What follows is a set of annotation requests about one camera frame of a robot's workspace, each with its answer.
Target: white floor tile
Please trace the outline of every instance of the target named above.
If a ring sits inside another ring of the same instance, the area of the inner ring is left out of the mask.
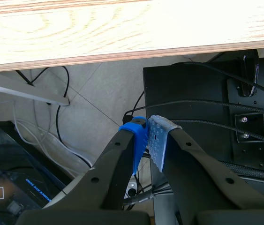
[[[75,90],[79,91],[91,77],[91,75],[95,72],[95,70],[99,67],[100,63],[88,63],[81,65],[73,65],[66,66],[69,72],[69,86]],[[32,75],[36,77],[43,68],[33,69]],[[67,74],[64,68],[62,67],[51,67],[46,71],[50,71],[56,76],[58,76],[63,82],[67,83]]]
[[[189,61],[189,59],[173,56],[104,62],[79,93],[121,125],[124,113],[133,109],[143,92],[143,68],[170,65],[181,61]],[[135,115],[145,116],[145,111],[137,112]]]
[[[42,90],[49,91],[53,94],[63,96],[66,90],[67,83],[63,82],[59,77],[50,71],[45,71],[34,83],[35,87],[40,88]],[[67,92],[67,98],[72,101],[72,99],[76,96],[77,92],[69,87]],[[59,116],[62,115],[64,109],[67,106],[62,106],[59,112]],[[55,121],[56,112],[58,109],[58,105],[50,105],[53,123]]]
[[[52,132],[57,134],[55,126]],[[59,130],[63,141],[97,159],[118,126],[97,108],[77,95],[59,117]]]

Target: screw hole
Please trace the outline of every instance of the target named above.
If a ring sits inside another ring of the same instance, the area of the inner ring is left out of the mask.
[[[99,182],[99,178],[97,178],[97,177],[93,177],[93,178],[91,179],[91,182],[94,183],[94,184],[96,184],[96,183]]]
[[[226,182],[229,184],[234,184],[234,180],[232,178],[226,178]]]

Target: blue gripper pad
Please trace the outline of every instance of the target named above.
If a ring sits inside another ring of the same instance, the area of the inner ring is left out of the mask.
[[[146,122],[145,128],[143,128],[140,124],[136,123],[126,123],[119,127],[120,130],[128,130],[134,133],[135,135],[135,143],[134,143],[134,163],[133,163],[133,175],[137,173],[137,168],[139,166],[140,160],[145,152],[147,140],[148,140],[148,123],[145,117],[134,117],[134,119],[143,119]]]

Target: white cable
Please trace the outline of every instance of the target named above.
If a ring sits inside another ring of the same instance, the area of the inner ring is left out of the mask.
[[[17,120],[16,120],[16,113],[15,113],[15,101],[14,101],[14,100],[0,102],[0,104],[10,103],[10,102],[13,102],[13,117],[14,117],[14,124],[15,124],[15,127],[16,127],[16,129],[17,129],[17,132],[18,132],[20,138],[21,138],[24,142],[26,142],[26,143],[28,143],[28,144],[31,144],[31,145],[39,145],[40,148],[42,149],[42,151],[46,154],[46,156],[47,156],[49,159],[51,159],[55,164],[57,164],[58,166],[62,167],[64,170],[66,170],[71,176],[76,177],[76,176],[73,175],[70,171],[73,171],[73,172],[75,172],[76,174],[80,174],[80,172],[77,172],[77,171],[75,171],[75,170],[72,170],[72,169],[70,169],[70,168],[67,168],[67,167],[65,167],[65,166],[63,166],[63,165],[61,165],[61,164],[59,164],[58,162],[56,162],[56,161],[55,161],[55,160],[49,155],[49,153],[47,152],[45,146],[41,144],[42,141],[45,139],[45,137],[46,137],[46,135],[47,135],[48,133],[49,133],[50,135],[52,135],[54,138],[56,138],[53,134],[51,134],[51,133],[49,132],[49,129],[48,129],[48,130],[44,130],[44,129],[38,127],[39,129],[42,129],[43,131],[46,132],[45,135],[44,135],[44,137],[41,139],[41,141],[39,141],[39,140],[37,139],[37,137],[36,137],[36,136],[35,136],[35,135],[34,135],[34,134],[33,134],[33,133],[32,133],[32,132],[31,132],[31,131],[25,126],[25,125],[23,125],[22,123],[17,123]],[[28,122],[28,121],[24,121],[24,120],[23,120],[23,122],[29,123],[29,124],[31,124],[32,126],[36,127],[36,125],[34,125],[34,124],[32,124],[32,123],[30,123],[30,122]],[[29,133],[35,138],[36,143],[33,143],[33,142],[29,142],[29,141],[27,141],[27,140],[22,136],[22,134],[20,133],[20,130],[19,130],[17,124],[19,124],[19,125],[21,125],[23,128],[25,128],[25,129],[27,130],[27,132],[29,132]],[[68,151],[70,151],[70,152],[72,152],[72,153],[74,153],[74,154],[80,155],[80,154],[75,153],[74,151],[70,150],[69,148],[67,148],[63,143],[61,143],[61,144],[62,144],[62,146],[65,147]],[[85,160],[87,160],[87,162],[90,163],[91,166],[93,166],[93,164],[92,164],[88,159],[86,159],[86,158],[83,157],[83,156],[81,156],[81,157],[84,158]]]
[[[55,160],[49,155],[49,153],[47,152],[45,146],[43,146],[42,144],[40,144],[38,138],[33,134],[33,132],[31,132],[31,131],[30,131],[25,125],[23,125],[22,123],[18,122],[18,124],[19,124],[20,126],[22,126],[24,129],[26,129],[27,132],[28,132],[30,135],[32,135],[32,137],[36,140],[37,144],[40,146],[40,148],[42,149],[42,151],[45,153],[45,155],[46,155],[50,160],[52,160],[55,164],[57,164],[58,166],[60,166],[60,167],[62,167],[63,169],[65,169],[67,172],[69,172],[68,170],[70,170],[70,171],[73,171],[73,172],[75,172],[75,173],[77,173],[77,174],[80,174],[80,172],[77,172],[77,171],[75,171],[75,170],[73,170],[73,169],[67,168],[67,167],[61,165],[60,163],[56,162],[56,161],[55,161]]]
[[[35,126],[35,124],[33,124],[33,123],[31,123],[31,122],[29,122],[29,121],[26,121],[26,120],[22,120],[22,119],[17,119],[17,121],[20,121],[20,122],[24,122],[24,123],[27,123],[27,124],[29,124],[29,125],[32,125],[32,126],[34,126],[34,127],[36,127]],[[80,154],[80,153],[77,153],[77,152],[75,152],[75,151],[73,151],[72,149],[70,149],[70,148],[68,148],[66,145],[64,145],[59,139],[58,139],[58,137],[56,137],[53,133],[51,133],[51,132],[48,132],[48,134],[51,136],[51,137],[53,137],[63,148],[65,148],[66,150],[68,150],[68,151],[70,151],[71,153],[73,153],[73,154],[75,154],[75,155],[78,155],[79,157],[81,157],[81,158],[83,158],[83,159],[85,159],[85,161],[87,161],[89,164],[90,164],[90,166],[91,167],[93,167],[93,163],[86,157],[86,156],[84,156],[84,155],[82,155],[82,154]]]

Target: metal plate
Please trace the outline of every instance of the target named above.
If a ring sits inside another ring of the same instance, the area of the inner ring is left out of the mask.
[[[264,58],[260,59],[260,71],[258,84],[264,86]],[[257,90],[257,93],[251,97],[242,97],[240,93],[240,82],[234,79],[227,80],[227,90],[230,103],[249,105],[264,108],[264,92]],[[238,108],[230,108],[231,123],[234,123],[234,115],[248,113]],[[232,139],[236,140],[235,132],[232,133]],[[264,169],[264,143],[238,143],[233,141],[234,163],[247,165],[253,168]]]

